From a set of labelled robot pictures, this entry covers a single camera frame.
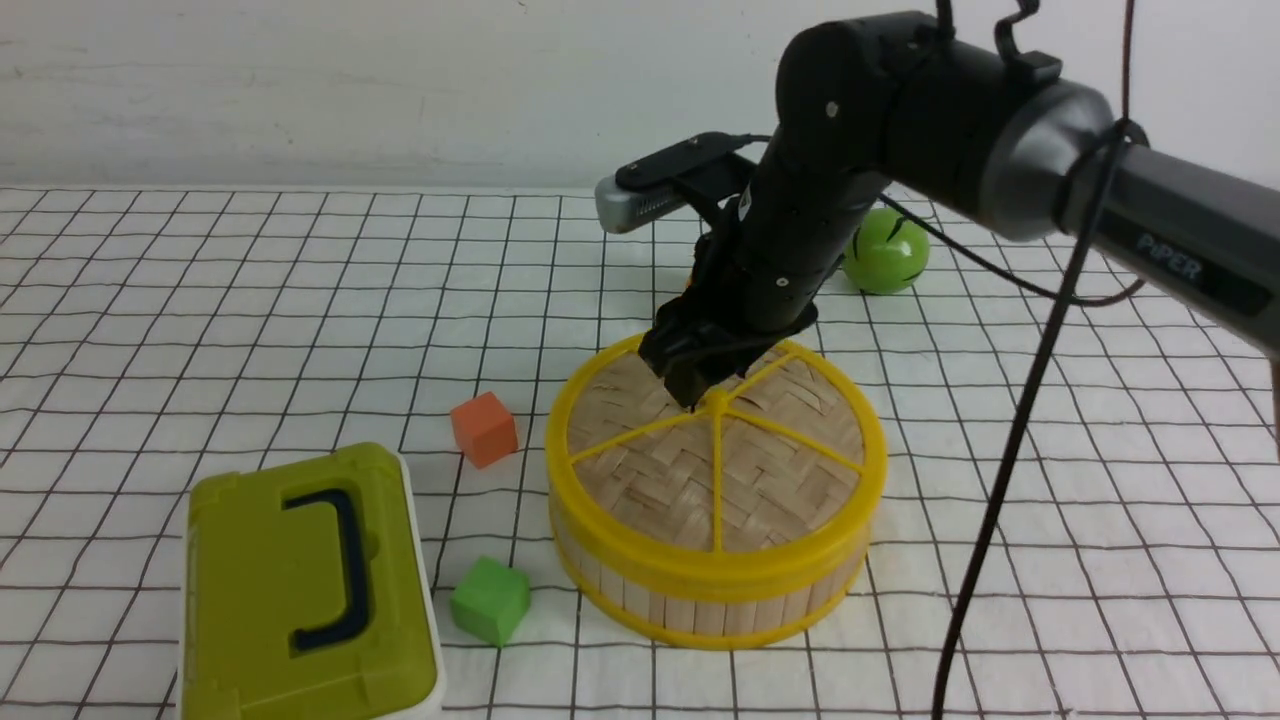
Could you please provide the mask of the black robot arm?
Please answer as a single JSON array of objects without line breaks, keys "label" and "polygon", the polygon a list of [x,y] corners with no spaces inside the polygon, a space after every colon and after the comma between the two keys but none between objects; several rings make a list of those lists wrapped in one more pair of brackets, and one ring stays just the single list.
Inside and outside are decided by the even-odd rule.
[{"label": "black robot arm", "polygon": [[708,132],[617,170],[599,204],[635,229],[690,206],[710,229],[689,287],[655,314],[640,357],[694,407],[817,320],[815,296],[890,184],[1006,240],[1060,232],[1277,356],[1277,191],[1126,138],[1098,91],[1023,53],[955,38],[947,10],[832,20],[796,35],[774,82],[777,126]]}]

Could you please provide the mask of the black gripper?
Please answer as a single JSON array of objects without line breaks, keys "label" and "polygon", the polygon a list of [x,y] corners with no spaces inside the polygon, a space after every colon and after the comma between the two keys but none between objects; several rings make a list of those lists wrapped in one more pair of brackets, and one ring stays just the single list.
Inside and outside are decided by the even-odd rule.
[{"label": "black gripper", "polygon": [[851,177],[758,170],[730,209],[637,346],[655,378],[680,370],[684,409],[815,322],[851,232]]}]

